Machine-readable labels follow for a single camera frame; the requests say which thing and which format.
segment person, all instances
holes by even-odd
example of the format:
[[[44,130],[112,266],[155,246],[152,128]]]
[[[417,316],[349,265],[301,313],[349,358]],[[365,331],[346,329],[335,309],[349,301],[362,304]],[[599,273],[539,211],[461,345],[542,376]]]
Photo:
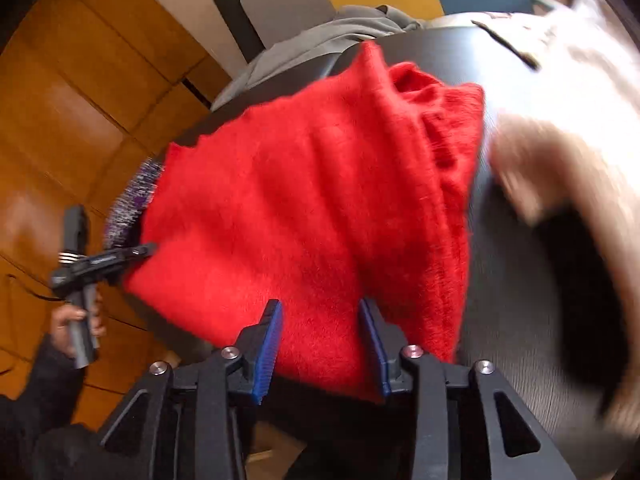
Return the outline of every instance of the person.
[[[105,333],[101,305],[98,296],[90,307],[96,337]],[[86,369],[75,368],[68,325],[85,316],[72,304],[53,310],[24,390],[15,400],[0,396],[0,480],[64,478],[73,462],[74,441],[92,434],[80,424],[70,426]],[[60,429],[64,435],[56,434]]]

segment wooden floor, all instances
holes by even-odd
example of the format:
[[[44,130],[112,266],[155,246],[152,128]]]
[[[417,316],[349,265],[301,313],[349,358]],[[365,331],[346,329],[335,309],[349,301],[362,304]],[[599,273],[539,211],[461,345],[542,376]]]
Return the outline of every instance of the wooden floor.
[[[197,92],[183,84],[190,82]],[[91,252],[145,157],[208,113],[229,81],[155,0],[39,0],[0,55],[0,394],[16,397],[50,303],[64,209],[82,203]],[[74,420],[98,428],[166,349],[113,289],[107,335]]]

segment gray panel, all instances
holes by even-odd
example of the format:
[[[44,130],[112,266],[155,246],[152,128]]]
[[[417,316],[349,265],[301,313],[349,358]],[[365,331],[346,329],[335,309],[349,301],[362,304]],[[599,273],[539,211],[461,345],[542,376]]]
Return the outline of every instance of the gray panel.
[[[265,48],[330,22],[335,15],[329,0],[240,0],[240,3]]]

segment red fabric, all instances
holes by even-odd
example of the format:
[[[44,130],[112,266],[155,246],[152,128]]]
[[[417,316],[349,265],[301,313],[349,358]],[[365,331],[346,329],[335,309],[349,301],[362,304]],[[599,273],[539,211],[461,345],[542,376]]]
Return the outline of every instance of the red fabric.
[[[128,289],[217,346],[284,306],[276,371],[374,397],[357,304],[442,360],[458,338],[482,89],[446,86],[365,43],[340,75],[172,144],[144,216],[157,253]]]

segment dark sleeve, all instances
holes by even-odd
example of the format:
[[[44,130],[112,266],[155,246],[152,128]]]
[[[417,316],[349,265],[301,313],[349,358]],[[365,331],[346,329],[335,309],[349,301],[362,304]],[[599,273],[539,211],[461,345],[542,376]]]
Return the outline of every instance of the dark sleeve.
[[[83,381],[84,369],[76,370],[74,361],[56,350],[47,334],[38,348],[27,385],[13,406],[27,463],[41,434],[71,422]]]

